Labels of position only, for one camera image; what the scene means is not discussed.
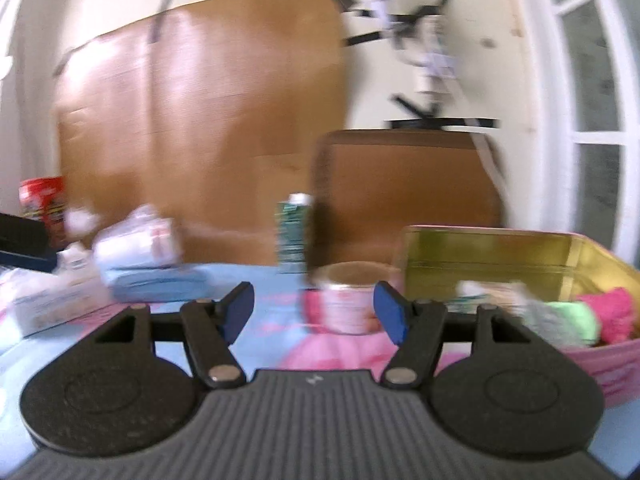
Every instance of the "white wall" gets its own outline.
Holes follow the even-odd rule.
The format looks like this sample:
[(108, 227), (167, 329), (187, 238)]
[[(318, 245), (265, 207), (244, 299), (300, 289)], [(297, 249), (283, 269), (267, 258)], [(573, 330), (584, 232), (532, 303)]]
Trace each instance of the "white wall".
[[(174, 0), (174, 6), (198, 0)], [(398, 0), (398, 11), (435, 0)], [(28, 129), (46, 148), (47, 172), (57, 164), (53, 125), (49, 118), (52, 73), (55, 60), (69, 47), (96, 35), (156, 12), (160, 0), (25, 0), (22, 10), (24, 39), (22, 54), (29, 96)], [(528, 226), (532, 149), (536, 135), (530, 109), (528, 65), (524, 31), (513, 0), (452, 0), (449, 7), (450, 49), (458, 56), (462, 85), (477, 117), (500, 119), (501, 129), (490, 132), (502, 152), (502, 163), (510, 186), (511, 224)], [(347, 18), (351, 34), (369, 32), (374, 23), (365, 18)], [(489, 38), (494, 48), (481, 45)], [(411, 68), (398, 62), (383, 41), (345, 49), (351, 67), (348, 127), (379, 128), (383, 121), (407, 115), (388, 101), (389, 94), (413, 90)], [(447, 114), (456, 114), (453, 106)]]

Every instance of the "open tin box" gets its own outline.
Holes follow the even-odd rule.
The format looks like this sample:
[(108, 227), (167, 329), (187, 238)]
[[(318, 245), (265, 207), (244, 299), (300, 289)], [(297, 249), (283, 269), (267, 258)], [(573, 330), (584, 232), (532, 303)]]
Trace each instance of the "open tin box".
[[(622, 286), (636, 309), (640, 305), (640, 271), (582, 235), (411, 226), (403, 232), (400, 255), (401, 288), (410, 300), (449, 300), (459, 281), (475, 280), (520, 281), (543, 301)], [(640, 397), (640, 338), (565, 353), (598, 381), (607, 406)]]

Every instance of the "white window frame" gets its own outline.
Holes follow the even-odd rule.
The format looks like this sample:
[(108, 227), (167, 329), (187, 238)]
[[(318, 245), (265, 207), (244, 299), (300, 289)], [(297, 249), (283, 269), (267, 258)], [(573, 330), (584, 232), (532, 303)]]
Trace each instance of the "white window frame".
[[(562, 17), (594, 1), (616, 80), (618, 132), (578, 132), (574, 73)], [(634, 263), (640, 241), (640, 85), (629, 31), (617, 0), (520, 0), (538, 109), (534, 210), (530, 227), (572, 231), (577, 219), (581, 144), (620, 146), (620, 177), (612, 251)]]

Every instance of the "rolled pink cloth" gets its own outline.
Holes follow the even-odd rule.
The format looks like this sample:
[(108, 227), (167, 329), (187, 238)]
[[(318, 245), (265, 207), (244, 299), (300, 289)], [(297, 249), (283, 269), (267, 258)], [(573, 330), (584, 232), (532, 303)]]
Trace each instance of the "rolled pink cloth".
[(629, 339), (634, 329), (634, 300), (623, 287), (603, 294), (585, 294), (575, 298), (591, 307), (598, 317), (602, 330), (600, 338), (608, 344), (622, 343)]

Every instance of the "brown cardboard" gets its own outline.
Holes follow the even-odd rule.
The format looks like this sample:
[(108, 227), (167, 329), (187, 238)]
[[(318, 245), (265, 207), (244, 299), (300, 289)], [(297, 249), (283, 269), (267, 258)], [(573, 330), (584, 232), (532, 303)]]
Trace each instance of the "brown cardboard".
[(502, 222), (500, 196), (463, 132), (334, 132), (319, 145), (313, 190), (310, 268), (357, 260), (392, 264), (409, 225)]
[(316, 140), (344, 127), (331, 0), (207, 0), (76, 51), (56, 111), (70, 206), (101, 226), (153, 203), (187, 261), (275, 264), (275, 205), (308, 191)]

